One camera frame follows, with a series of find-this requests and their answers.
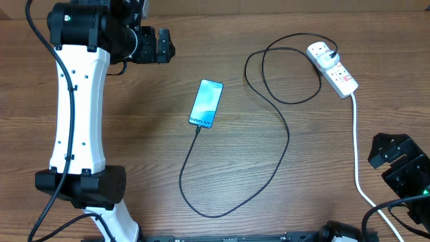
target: wooden table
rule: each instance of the wooden table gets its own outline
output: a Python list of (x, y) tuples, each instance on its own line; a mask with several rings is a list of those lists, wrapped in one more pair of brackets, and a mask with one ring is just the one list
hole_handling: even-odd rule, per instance
[[(36, 23), (49, 37), (46, 22)], [(243, 67), (250, 53), (287, 34), (332, 38), (360, 84), (360, 178), (375, 203), (397, 198), (380, 177), (387, 166), (374, 170), (367, 162), (375, 134), (409, 134), (430, 153), (428, 12), (154, 17), (144, 24), (169, 28), (177, 54), (168, 65), (130, 64), (125, 75), (107, 77), (103, 146), (107, 164), (126, 168), (125, 201), (145, 235), (279, 234), (317, 230), (328, 220), (360, 226), (370, 206), (353, 180), (351, 100), (339, 98), (325, 79), (305, 104), (276, 103), (290, 125), (291, 143), (264, 192), (219, 219), (198, 216), (179, 193), (179, 170), (195, 129), (187, 118), (201, 79), (223, 82), (224, 93), (214, 127), (202, 130), (184, 173), (190, 202), (220, 214), (269, 179), (286, 131), (275, 110), (246, 85)], [(0, 30), (0, 240), (24, 241), (49, 199), (35, 189), (34, 173), (48, 167), (54, 146), (56, 68), (27, 22), (2, 21)], [(299, 36), (279, 46), (306, 50), (319, 40)], [(261, 55), (251, 60), (249, 77), (268, 95), (260, 63)], [(318, 87), (312, 67), (295, 52), (269, 53), (266, 76), (282, 100), (303, 99)], [(406, 210), (396, 213), (413, 224)], [(38, 235), (79, 214), (70, 203), (56, 201)], [(405, 240), (424, 241), (391, 220)], [(395, 241), (379, 215), (369, 228), (381, 241)], [(98, 235), (88, 219), (53, 241)]]

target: phone screen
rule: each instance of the phone screen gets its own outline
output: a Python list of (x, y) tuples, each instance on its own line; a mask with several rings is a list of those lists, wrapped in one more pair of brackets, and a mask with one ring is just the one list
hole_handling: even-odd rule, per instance
[(211, 128), (214, 122), (216, 109), (220, 103), (223, 89), (222, 83), (202, 80), (197, 92), (193, 110), (189, 115), (189, 123)]

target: power strip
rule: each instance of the power strip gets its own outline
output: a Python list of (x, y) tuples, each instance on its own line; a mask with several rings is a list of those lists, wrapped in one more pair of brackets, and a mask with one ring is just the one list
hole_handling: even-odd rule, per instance
[(350, 96), (358, 88), (355, 79), (339, 61), (339, 55), (332, 58), (334, 51), (324, 42), (311, 44), (306, 53), (341, 98)]

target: black cable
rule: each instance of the black cable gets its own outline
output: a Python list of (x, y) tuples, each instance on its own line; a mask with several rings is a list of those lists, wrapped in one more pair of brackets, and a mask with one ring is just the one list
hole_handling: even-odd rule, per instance
[(306, 238), (304, 238), (302, 242), (312, 242), (314, 241), (315, 236), (318, 236), (318, 233), (313, 233), (311, 235), (306, 236)]
[(122, 75), (122, 74), (124, 74), (126, 72), (126, 70), (127, 70), (127, 61), (126, 61), (126, 59), (124, 59), (122, 61), (122, 64), (123, 64), (122, 70), (119, 73), (116, 73), (116, 74), (106, 74), (106, 75)]
[(115, 241), (114, 236), (110, 233), (109, 229), (107, 229), (108, 225), (106, 224), (106, 222), (103, 220), (103, 218), (101, 217), (100, 214), (96, 214), (96, 213), (89, 213), (89, 214), (82, 214), (72, 220), (70, 220), (69, 222), (65, 223), (64, 225), (61, 225), (59, 228), (57, 228), (56, 230), (54, 230), (52, 233), (50, 233), (49, 235), (41, 238), (41, 239), (37, 239), (34, 242), (42, 242), (42, 241), (46, 241), (50, 238), (52, 238), (53, 236), (55, 236), (56, 234), (58, 234), (59, 232), (63, 231), (65, 228), (71, 226), (72, 224), (74, 224), (75, 222), (81, 220), (82, 218), (88, 218), (88, 217), (95, 217), (96, 220), (100, 220), (101, 224), (103, 225), (103, 227), (105, 228), (105, 231), (108, 235), (108, 237), (110, 238), (111, 242)]
[[(282, 122), (284, 123), (284, 126), (286, 127), (286, 131), (287, 131), (287, 143), (286, 143), (286, 145), (285, 145), (285, 148), (284, 148), (284, 151), (282, 152), (282, 155), (281, 155), (281, 158), (279, 159), (279, 161), (278, 161), (278, 163), (277, 163), (277, 165), (276, 165), (276, 168), (275, 168), (275, 171), (273, 171), (273, 173), (272, 173), (272, 175), (271, 175), (271, 177), (269, 178), (269, 180), (266, 182), (266, 184), (264, 184), (264, 186), (262, 187), (262, 188), (260, 188), (260, 190), (258, 190), (257, 192), (255, 192), (251, 197), (249, 197), (248, 199), (246, 199), (244, 202), (242, 202), (242, 203), (240, 203), (239, 205), (237, 205), (237, 206), (235, 206), (234, 208), (232, 208), (231, 210), (229, 210), (229, 211), (227, 211), (227, 212), (225, 212), (225, 213), (223, 213), (223, 214), (220, 214), (220, 215), (214, 215), (214, 216), (210, 216), (210, 215), (206, 215), (206, 214), (202, 214), (201, 212), (199, 212), (198, 210), (196, 210), (189, 202), (188, 202), (188, 200), (187, 200), (187, 198), (185, 197), (185, 194), (183, 193), (183, 191), (182, 191), (182, 184), (181, 184), (181, 179), (182, 179), (182, 173), (183, 173), (183, 170), (185, 169), (185, 165), (187, 164), (187, 160), (188, 160), (188, 157), (189, 157), (189, 154), (191, 153), (191, 150), (193, 149), (193, 146), (194, 146), (194, 143), (195, 143), (195, 141), (196, 141), (196, 139), (197, 139), (197, 135), (199, 134), (199, 132), (200, 132), (200, 127), (198, 126), (197, 127), (197, 130), (196, 130), (196, 135), (194, 136), (194, 139), (193, 139), (193, 142), (192, 142), (192, 144), (191, 144), (191, 147), (189, 148), (189, 151), (188, 151), (188, 154), (187, 154), (187, 157), (185, 158), (185, 161), (184, 161), (184, 163), (183, 163), (183, 165), (182, 165), (182, 169), (181, 169), (181, 172), (179, 173), (179, 190), (180, 190), (180, 192), (181, 192), (181, 195), (182, 195), (182, 198), (185, 200), (185, 202), (187, 203), (187, 205), (194, 211), (194, 212), (196, 212), (198, 215), (200, 215), (200, 216), (203, 216), (203, 217), (205, 217), (205, 218), (220, 218), (220, 217), (223, 217), (223, 216), (226, 216), (227, 214), (230, 214), (231, 212), (233, 212), (233, 211), (235, 211), (237, 208), (240, 208), (242, 205), (244, 205), (244, 204), (246, 204), (247, 202), (249, 202), (249, 201), (251, 201), (255, 196), (257, 196), (258, 194), (260, 194), (269, 184), (270, 184), (270, 182), (272, 181), (272, 179), (275, 177), (275, 174), (276, 174), (276, 171), (277, 171), (277, 169), (279, 168), (279, 166), (281, 165), (281, 162), (282, 162), (282, 159), (284, 158), (284, 155), (285, 155), (285, 153), (286, 153), (286, 151), (287, 151), (287, 148), (288, 148), (288, 145), (289, 145), (289, 143), (290, 143), (290, 129), (288, 128), (288, 124), (287, 124), (287, 122), (285, 121), (285, 118), (284, 118), (284, 116), (282, 115), (282, 113), (280, 112), (280, 110), (275, 106), (275, 104), (273, 104), (270, 100), (268, 100), (263, 94), (261, 94), (261, 93), (259, 93), (250, 83), (249, 83), (249, 80), (248, 80), (248, 77), (247, 77), (247, 66), (248, 66), (248, 62), (249, 62), (249, 59), (252, 57), (252, 56), (254, 56), (254, 55), (256, 55), (256, 54), (259, 54), (259, 53), (262, 53), (262, 52), (264, 52), (264, 55), (263, 55), (263, 61), (262, 61), (262, 63), (261, 63), (261, 72), (262, 72), (262, 74), (263, 74), (263, 80), (264, 80), (264, 83), (265, 83), (265, 86), (266, 86), (266, 88), (267, 88), (267, 90), (269, 91), (269, 93), (270, 93), (270, 95), (275, 99), (275, 100), (277, 100), (278, 102), (280, 102), (280, 103), (282, 103), (282, 104), (301, 104), (301, 103), (304, 103), (304, 102), (307, 102), (307, 101), (309, 101), (310, 99), (312, 99), (314, 96), (316, 96), (317, 94), (318, 94), (318, 92), (321, 90), (321, 76), (320, 76), (320, 73), (318, 72), (318, 69), (317, 69), (317, 67), (315, 66), (315, 64), (312, 62), (312, 60), (304, 53), (304, 52), (302, 52), (301, 50), (297, 50), (297, 49), (295, 49), (295, 48), (290, 48), (290, 47), (277, 47), (277, 48), (269, 48), (270, 46), (272, 46), (272, 45), (274, 45), (276, 42), (278, 42), (278, 41), (280, 41), (280, 40), (283, 40), (283, 39), (285, 39), (285, 38), (288, 38), (288, 37), (291, 37), (291, 36), (297, 36), (297, 35), (312, 35), (312, 36), (318, 36), (318, 37), (321, 37), (321, 38), (324, 38), (324, 39), (326, 39), (326, 40), (329, 40), (330, 42), (332, 42), (335, 46), (336, 46), (336, 51), (337, 51), (337, 45), (332, 41), (332, 40), (330, 40), (330, 39), (328, 39), (327, 37), (324, 37), (324, 36), (321, 36), (321, 35), (319, 35), (319, 34), (309, 34), (309, 33), (297, 33), (297, 34), (290, 34), (289, 36), (284, 36), (284, 37), (282, 37), (282, 38), (280, 38), (280, 39), (278, 39), (278, 40), (276, 40), (275, 42), (273, 42), (273, 43), (271, 43), (265, 50), (260, 50), (260, 51), (257, 51), (257, 52), (254, 52), (254, 53), (252, 53), (251, 55), (249, 55), (248, 56), (248, 59), (247, 59), (247, 61), (246, 61), (246, 63), (245, 63), (245, 69), (244, 69), (244, 76), (245, 76), (245, 80), (247, 81), (247, 83), (248, 83), (248, 86), (256, 93), (256, 94), (258, 94), (260, 97), (262, 97), (265, 101), (267, 101), (275, 110), (276, 110), (276, 112), (278, 112), (278, 114), (279, 114), (279, 116), (281, 117), (281, 119), (282, 119)], [(308, 97), (308, 98), (306, 98), (305, 100), (302, 100), (302, 101), (299, 101), (299, 102), (292, 102), (292, 103), (289, 103), (289, 102), (283, 102), (282, 100), (279, 100), (278, 98), (276, 98), (271, 92), (270, 92), (270, 88), (269, 88), (269, 86), (267, 85), (267, 81), (265, 80), (265, 77), (264, 77), (264, 56), (266, 55), (266, 53), (268, 52), (268, 51), (272, 51), (272, 50), (293, 50), (293, 51), (296, 51), (296, 52), (299, 52), (300, 54), (302, 54), (303, 56), (305, 56), (307, 59), (308, 59), (308, 61), (312, 64), (312, 66), (314, 67), (314, 70), (315, 70), (315, 72), (316, 72), (316, 74), (317, 74), (317, 76), (318, 76), (318, 82), (319, 82), (319, 87), (318, 87), (318, 90), (315, 92), (315, 94), (314, 95), (311, 95), (310, 97)]]
[(395, 205), (395, 206), (388, 206), (388, 212), (391, 214), (391, 216), (392, 216), (394, 219), (396, 219), (396, 220), (397, 220), (397, 222), (398, 222), (398, 223), (400, 223), (400, 224), (401, 224), (405, 229), (407, 229), (408, 231), (410, 231), (410, 232), (412, 232), (412, 233), (414, 233), (414, 234), (416, 234), (416, 235), (422, 236), (422, 237), (424, 237), (424, 238), (430, 239), (430, 234), (429, 234), (429, 233), (424, 232), (424, 231), (421, 231), (421, 230), (419, 230), (419, 229), (412, 228), (411, 226), (409, 226), (409, 225), (405, 224), (405, 223), (404, 223), (404, 222), (402, 222), (399, 218), (397, 218), (397, 217), (396, 217), (396, 215), (394, 215), (394, 214), (391, 212), (392, 208), (394, 208), (394, 207), (405, 207), (405, 208), (408, 208), (408, 206), (407, 206), (406, 204), (399, 204), (399, 205)]
[[(55, 60), (57, 61), (58, 65), (60, 66), (60, 68), (61, 68), (64, 76), (66, 77), (67, 89), (69, 91), (69, 99), (70, 99), (70, 126), (69, 126), (69, 139), (68, 139), (68, 143), (67, 143), (67, 153), (66, 153), (66, 157), (65, 157), (66, 162), (65, 162), (65, 165), (64, 165), (64, 170), (62, 172), (62, 176), (61, 176), (60, 182), (58, 183), (58, 186), (55, 189), (55, 192), (52, 195), (51, 199), (49, 200), (49, 202), (45, 206), (45, 209), (42, 211), (42, 214), (39, 216), (38, 220), (34, 224), (32, 231), (28, 235), (28, 242), (32, 242), (32, 239), (33, 239), (34, 235), (36, 234), (36, 231), (38, 230), (39, 226), (42, 224), (42, 221), (44, 220), (44, 218), (48, 214), (48, 211), (51, 209), (52, 205), (54, 204), (55, 199), (57, 198), (58, 194), (61, 191), (62, 186), (64, 185), (67, 173), (69, 172), (70, 162), (71, 162), (71, 159), (72, 159), (73, 135), (74, 135), (74, 131), (75, 131), (75, 96), (73, 94), (73, 92), (74, 92), (75, 89), (73, 88), (72, 80), (71, 80), (69, 72), (67, 71), (67, 68), (66, 68), (65, 64), (63, 63), (63, 61), (61, 60), (61, 58), (57, 55), (57, 53), (55, 52), (55, 50), (51, 47), (51, 45), (49, 45), (49, 43), (45, 40), (45, 38), (43, 37), (43, 35), (39, 32), (39, 30), (37, 29), (37, 27), (34, 25), (34, 22), (32, 20), (32, 16), (30, 15), (30, 6), (31, 6), (31, 4), (32, 4), (32, 0), (27, 0), (27, 3), (26, 3), (26, 18), (27, 18), (28, 24), (32, 28), (33, 32), (37, 35), (37, 37), (39, 38), (39, 40), (43, 43), (43, 45), (45, 45), (46, 49), (48, 49), (48, 51), (51, 53), (51, 55), (55, 58)], [(78, 220), (80, 220), (82, 218), (80, 218), (80, 216), (78, 216), (75, 219), (76, 219), (76, 221), (78, 221)], [(106, 233), (110, 236), (111, 240), (113, 241), (114, 238), (113, 238), (112, 234), (110, 233), (108, 226), (106, 225), (106, 223), (103, 221), (103, 219), (101, 217), (100, 217), (100, 221), (101, 221), (104, 229), (106, 230)], [(56, 230), (54, 234), (51, 233), (49, 235), (54, 236), (55, 234), (57, 234), (58, 232), (60, 232), (61, 230), (63, 230), (64, 228), (66, 228), (68, 226), (69, 226), (68, 224), (65, 224), (65, 225), (63, 225), (63, 226), (60, 227), (62, 229), (58, 228), (57, 229), (58, 231)]]
[(379, 204), (373, 208), (371, 208), (363, 217), (363, 220), (361, 222), (361, 232), (363, 233), (364, 241), (370, 242), (369, 233), (368, 233), (368, 220), (375, 212), (377, 212), (380, 209), (386, 208), (388, 206), (396, 206), (405, 202), (414, 202), (417, 200), (424, 200), (424, 199), (430, 199), (430, 195), (420, 195), (420, 196), (413, 196), (410, 198), (403, 198), (403, 199), (397, 199), (389, 202), (385, 202), (382, 204)]

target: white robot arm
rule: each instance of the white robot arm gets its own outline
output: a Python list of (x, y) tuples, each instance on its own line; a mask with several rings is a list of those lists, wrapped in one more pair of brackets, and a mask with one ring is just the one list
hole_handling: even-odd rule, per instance
[(75, 208), (92, 216), (104, 241), (143, 240), (140, 227), (130, 217), (123, 200), (125, 169), (105, 162), (101, 114), (110, 64), (168, 63), (175, 55), (167, 29), (160, 29), (157, 43), (154, 28), (140, 26), (145, 3), (142, 0), (57, 3), (48, 15), (54, 53), (32, 23), (31, 0), (28, 0), (26, 15), (30, 26), (56, 58), (58, 69), (54, 152), (49, 169), (35, 175), (36, 188), (52, 198), (28, 241), (32, 240), (55, 198), (70, 201)]

